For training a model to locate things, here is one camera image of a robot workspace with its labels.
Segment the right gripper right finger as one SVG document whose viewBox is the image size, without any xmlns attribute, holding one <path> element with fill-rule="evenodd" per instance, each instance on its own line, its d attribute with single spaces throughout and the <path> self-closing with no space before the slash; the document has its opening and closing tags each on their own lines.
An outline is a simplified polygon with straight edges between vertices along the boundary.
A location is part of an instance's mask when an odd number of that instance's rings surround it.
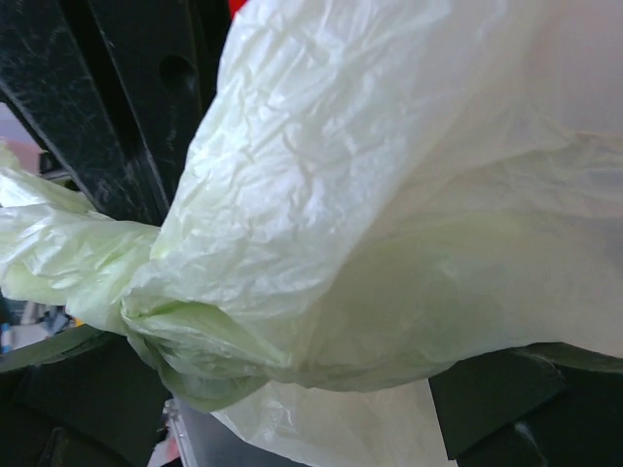
<svg viewBox="0 0 623 467">
<path fill-rule="evenodd" d="M 619 466 L 622 361 L 562 343 L 470 358 L 429 381 L 460 466 Z"/>
</svg>

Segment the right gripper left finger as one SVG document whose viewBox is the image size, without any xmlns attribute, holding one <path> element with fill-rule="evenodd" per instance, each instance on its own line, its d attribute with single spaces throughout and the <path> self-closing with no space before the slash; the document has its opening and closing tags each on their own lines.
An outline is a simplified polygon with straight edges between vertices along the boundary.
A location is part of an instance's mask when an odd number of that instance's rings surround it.
<svg viewBox="0 0 623 467">
<path fill-rule="evenodd" d="M 4 466 L 145 466 L 170 393 L 127 340 L 82 326 L 1 357 Z"/>
</svg>

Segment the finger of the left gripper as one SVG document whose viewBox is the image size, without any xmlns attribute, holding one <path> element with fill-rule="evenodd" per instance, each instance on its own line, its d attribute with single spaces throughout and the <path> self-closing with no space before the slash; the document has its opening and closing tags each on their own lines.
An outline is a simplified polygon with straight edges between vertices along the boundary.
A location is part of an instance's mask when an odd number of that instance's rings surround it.
<svg viewBox="0 0 623 467">
<path fill-rule="evenodd" d="M 99 212 L 161 222 L 146 148 L 89 2 L 2 2 L 1 98 Z"/>
<path fill-rule="evenodd" d="M 150 219 L 170 209 L 187 149 L 216 93 L 239 1 L 65 1 L 118 139 L 128 184 Z"/>
</svg>

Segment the pale green plastic bag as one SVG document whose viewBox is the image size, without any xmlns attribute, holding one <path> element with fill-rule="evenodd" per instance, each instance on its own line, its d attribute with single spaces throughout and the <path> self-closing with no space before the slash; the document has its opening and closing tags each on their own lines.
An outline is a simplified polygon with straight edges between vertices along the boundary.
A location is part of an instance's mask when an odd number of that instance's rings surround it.
<svg viewBox="0 0 623 467">
<path fill-rule="evenodd" d="M 251 1 L 159 227 L 1 153 L 1 287 L 310 466 L 445 466 L 427 381 L 622 353 L 618 1 Z"/>
</svg>

